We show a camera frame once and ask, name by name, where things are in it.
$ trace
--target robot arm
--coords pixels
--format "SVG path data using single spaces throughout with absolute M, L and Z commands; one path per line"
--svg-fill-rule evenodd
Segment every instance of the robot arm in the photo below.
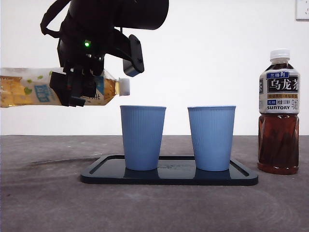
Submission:
M 70 2 L 59 31 L 48 24 Z M 58 41 L 63 72 L 53 72 L 50 87 L 65 106 L 83 106 L 81 96 L 94 97 L 94 76 L 104 69 L 104 56 L 123 59 L 124 72 L 135 76 L 144 71 L 141 44 L 134 35 L 126 37 L 115 29 L 157 29 L 167 16 L 169 0 L 57 0 L 44 14 L 42 33 Z

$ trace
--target dark tea liquid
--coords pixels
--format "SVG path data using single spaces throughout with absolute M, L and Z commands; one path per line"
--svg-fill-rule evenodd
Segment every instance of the dark tea liquid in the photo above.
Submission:
M 297 114 L 262 114 L 259 117 L 258 168 L 274 174 L 298 170 Z

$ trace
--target white wall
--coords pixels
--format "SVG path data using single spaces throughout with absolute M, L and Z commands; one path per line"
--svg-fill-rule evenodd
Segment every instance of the white wall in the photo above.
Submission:
M 58 66 L 57 40 L 39 24 L 53 0 L 1 1 L 1 66 Z M 51 24 L 58 29 L 66 12 Z M 167 107 L 164 134 L 190 134 L 187 106 L 237 105 L 236 135 L 256 135 L 258 79 L 272 49 L 291 49 L 301 73 L 300 133 L 309 135 L 309 22 L 295 21 L 295 0 L 170 0 L 155 31 L 124 29 L 142 42 L 145 72 L 131 79 L 131 96 L 106 106 L 23 106 L 1 109 L 2 134 L 121 134 L 122 104 Z M 106 69 L 124 77 L 122 61 Z

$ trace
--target blue plastic cup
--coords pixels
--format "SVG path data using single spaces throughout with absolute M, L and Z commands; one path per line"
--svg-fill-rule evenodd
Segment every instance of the blue plastic cup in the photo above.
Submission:
M 196 166 L 205 171 L 229 168 L 236 106 L 188 107 Z
M 120 109 L 126 168 L 156 169 L 166 107 L 121 105 Z

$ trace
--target white bottle cap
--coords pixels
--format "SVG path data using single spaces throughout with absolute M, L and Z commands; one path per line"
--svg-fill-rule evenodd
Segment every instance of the white bottle cap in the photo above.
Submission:
M 130 79 L 119 78 L 119 96 L 130 95 Z
M 290 59 L 290 50 L 286 48 L 276 49 L 270 52 L 270 60 L 275 58 L 288 58 Z

